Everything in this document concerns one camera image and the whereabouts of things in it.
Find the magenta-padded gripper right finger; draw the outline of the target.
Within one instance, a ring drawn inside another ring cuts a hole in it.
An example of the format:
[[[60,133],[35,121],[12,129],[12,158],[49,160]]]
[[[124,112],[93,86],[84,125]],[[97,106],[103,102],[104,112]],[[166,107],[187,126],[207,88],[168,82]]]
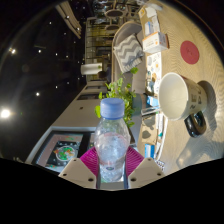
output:
[[[129,147],[125,157],[124,188],[143,187],[164,177],[164,173],[152,158],[144,158]]]

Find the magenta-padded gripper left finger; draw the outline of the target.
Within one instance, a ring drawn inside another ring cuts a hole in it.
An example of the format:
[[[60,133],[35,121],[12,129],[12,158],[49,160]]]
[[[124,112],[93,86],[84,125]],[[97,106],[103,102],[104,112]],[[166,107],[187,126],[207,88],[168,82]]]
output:
[[[92,147],[80,158],[71,159],[59,177],[84,188],[98,189],[100,167],[96,149]]]

